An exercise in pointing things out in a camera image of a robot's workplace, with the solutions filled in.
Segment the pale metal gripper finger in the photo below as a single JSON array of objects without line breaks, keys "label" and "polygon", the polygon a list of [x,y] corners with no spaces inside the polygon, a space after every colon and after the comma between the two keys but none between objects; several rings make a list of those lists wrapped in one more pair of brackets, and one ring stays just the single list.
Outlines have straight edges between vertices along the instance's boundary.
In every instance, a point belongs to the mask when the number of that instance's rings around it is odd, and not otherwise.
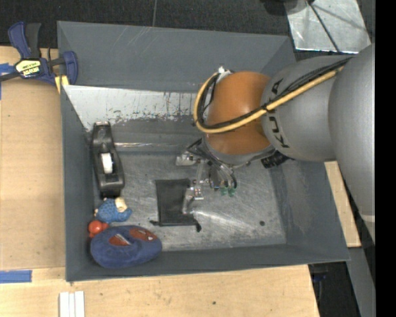
[{"label": "pale metal gripper finger", "polygon": [[192,153],[182,153],[176,157],[176,166],[193,166],[199,162],[199,157]]},{"label": "pale metal gripper finger", "polygon": [[199,186],[188,187],[183,196],[182,213],[188,215],[193,211],[195,201],[203,200],[203,191]]}]

